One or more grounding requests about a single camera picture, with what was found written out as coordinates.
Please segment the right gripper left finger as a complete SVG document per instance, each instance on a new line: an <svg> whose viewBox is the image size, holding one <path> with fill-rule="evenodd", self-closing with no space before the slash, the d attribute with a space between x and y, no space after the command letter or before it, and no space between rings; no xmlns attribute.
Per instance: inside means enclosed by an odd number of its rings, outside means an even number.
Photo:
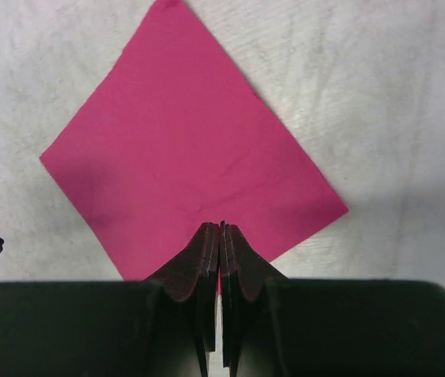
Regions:
<svg viewBox="0 0 445 377"><path fill-rule="evenodd" d="M149 276L161 297L146 376L207 376L215 350L219 225L203 223L188 245Z"/></svg>

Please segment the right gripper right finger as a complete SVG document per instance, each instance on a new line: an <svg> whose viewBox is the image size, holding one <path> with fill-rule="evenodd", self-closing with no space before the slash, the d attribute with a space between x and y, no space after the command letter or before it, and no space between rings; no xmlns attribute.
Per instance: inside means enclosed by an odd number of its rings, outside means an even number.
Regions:
<svg viewBox="0 0 445 377"><path fill-rule="evenodd" d="M222 350L230 376L237 374L243 335L259 314L265 282L285 278L250 246L237 225L220 223Z"/></svg>

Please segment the pink paper napkin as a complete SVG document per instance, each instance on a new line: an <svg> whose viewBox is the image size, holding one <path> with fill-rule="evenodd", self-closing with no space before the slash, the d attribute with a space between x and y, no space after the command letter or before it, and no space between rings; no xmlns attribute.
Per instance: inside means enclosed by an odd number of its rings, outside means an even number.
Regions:
<svg viewBox="0 0 445 377"><path fill-rule="evenodd" d="M204 222L273 260L347 207L182 1L157 1L42 164L125 280Z"/></svg>

